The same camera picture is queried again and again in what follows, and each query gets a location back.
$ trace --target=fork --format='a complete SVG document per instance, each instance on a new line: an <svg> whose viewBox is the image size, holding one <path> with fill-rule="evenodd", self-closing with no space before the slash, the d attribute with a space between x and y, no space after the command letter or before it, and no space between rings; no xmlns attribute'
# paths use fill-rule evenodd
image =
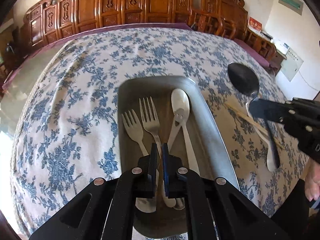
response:
<svg viewBox="0 0 320 240"><path fill-rule="evenodd" d="M136 112L133 109L131 109L131 112L129 111L130 119L128 117L127 112L124 113L126 119L124 118L124 115L122 114L122 121L124 124L124 128L127 131L127 134L129 135L131 140L135 141L139 144L143 156L147 156L147 155L149 155L148 151L146 150L146 148L142 142L143 129L142 129L141 123L138 119Z"/></svg>
<svg viewBox="0 0 320 240"><path fill-rule="evenodd" d="M144 118L144 113L143 113L143 108L142 108L142 104L141 104L141 99L139 98L139 105L140 105L140 114L141 114L141 119L142 119L142 124L143 124L143 128L152 134L153 138L156 141L157 144L157 148L158 148L158 152L159 152L159 156L161 159L161 141L159 138L159 128L160 128L160 122L158 119L158 115L157 115L157 111L155 108L155 104L153 103L152 97L150 97L150 101L151 101L151 105L152 105L152 112L151 112L151 107L150 107L150 103L149 103L149 99L147 98L147 103L148 103L148 108L149 108L149 112L147 110L147 105L146 105L146 101L143 98L143 104L144 104L144 109L146 112L146 118ZM164 181L163 181L163 185L162 185L162 198L164 200L164 203L168 206L168 207L173 207L177 210L182 210L184 209L184 201L180 198L176 198L176 199L169 199L166 195L165 195L165 190L164 190Z"/></svg>
<svg viewBox="0 0 320 240"><path fill-rule="evenodd" d="M129 135L129 137L131 138L132 141L135 141L139 144L140 149L142 151L143 156L147 156L149 155L143 142L143 129L141 126L141 123L138 119L137 114L135 113L135 111L133 109L131 109L131 111L129 112L129 116L127 114L127 112L124 113L124 115L122 114L122 121L123 121L123 125L124 128L127 132L127 134ZM159 178L159 172L156 171L156 189L158 188L158 178ZM146 199L146 198L137 198L136 199L136 207L145 213L152 213L156 211L156 196L153 197L152 199Z"/></svg>
<svg viewBox="0 0 320 240"><path fill-rule="evenodd" d="M153 118L152 113L151 113L151 107L150 107L150 103L149 103L149 99L148 98L147 98L147 103L148 103L149 112L147 110L146 101L143 98L144 109L146 111L146 118L144 118L141 99L139 98L140 114L141 114L143 128L147 132L151 133L153 138L155 139L156 144L157 144L157 148L158 148L158 152L159 152L159 156L160 156L160 159L161 159L161 141L160 141L160 138L159 138L160 122L159 122L159 119L158 119L157 111L156 111L156 108L155 108L155 104L153 103L152 97L150 97L150 101L151 101L151 105L152 105L154 118Z"/></svg>

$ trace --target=cable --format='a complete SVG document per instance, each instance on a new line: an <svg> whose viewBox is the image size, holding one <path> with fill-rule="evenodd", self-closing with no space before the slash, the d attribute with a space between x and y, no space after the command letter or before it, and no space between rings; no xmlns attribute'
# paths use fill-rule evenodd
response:
<svg viewBox="0 0 320 240"><path fill-rule="evenodd" d="M303 78L303 76L302 76L302 74L301 74L300 70L298 70L298 72L300 73L300 76L302 77L302 79L305 81L305 83L306 83L309 87L311 87L313 90L315 90L315 91L318 91L318 92L319 92L319 89L314 88L314 87L312 87L312 86L310 86L310 85L308 84L308 82Z"/></svg>

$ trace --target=electrical box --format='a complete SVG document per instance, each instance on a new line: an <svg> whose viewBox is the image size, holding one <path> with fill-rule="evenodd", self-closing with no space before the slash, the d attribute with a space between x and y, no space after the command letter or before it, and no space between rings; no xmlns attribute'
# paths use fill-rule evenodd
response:
<svg viewBox="0 0 320 240"><path fill-rule="evenodd" d="M291 48L289 48L286 56L287 59L282 61L280 71L291 81L299 71L303 60Z"/></svg>

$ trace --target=human hand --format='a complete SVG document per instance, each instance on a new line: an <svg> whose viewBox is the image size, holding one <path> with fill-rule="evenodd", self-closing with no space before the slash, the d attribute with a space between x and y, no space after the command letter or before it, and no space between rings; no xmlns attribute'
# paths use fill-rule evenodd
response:
<svg viewBox="0 0 320 240"><path fill-rule="evenodd" d="M320 164L314 160L311 160L306 176L304 193L309 201L318 200L320 197Z"/></svg>

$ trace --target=metal tray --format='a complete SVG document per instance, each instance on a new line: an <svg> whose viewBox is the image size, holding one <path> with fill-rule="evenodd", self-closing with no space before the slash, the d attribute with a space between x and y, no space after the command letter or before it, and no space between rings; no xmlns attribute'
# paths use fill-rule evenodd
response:
<svg viewBox="0 0 320 240"><path fill-rule="evenodd" d="M135 167L138 159L142 157L142 152L139 145L127 135L121 114L133 109L142 124L139 98L151 96L160 121L160 140L162 143L167 142L173 120L171 92L175 88L184 90L189 97L190 115L187 121L187 129L198 162L200 176L206 179L224 177L239 189L235 171L212 114L196 83L183 76L136 78L127 80L120 85L118 93L118 125L122 171ZM143 143L148 151L151 150L153 142L152 135L144 130ZM182 129L180 129L172 145L170 154L180 157L184 167L188 168ZM163 173L160 171L159 174L159 180L162 180ZM159 190L156 212L143 213L137 208L135 209L135 229L149 238L164 238L185 233L187 231L185 209L178 211L168 208L164 204Z"/></svg>

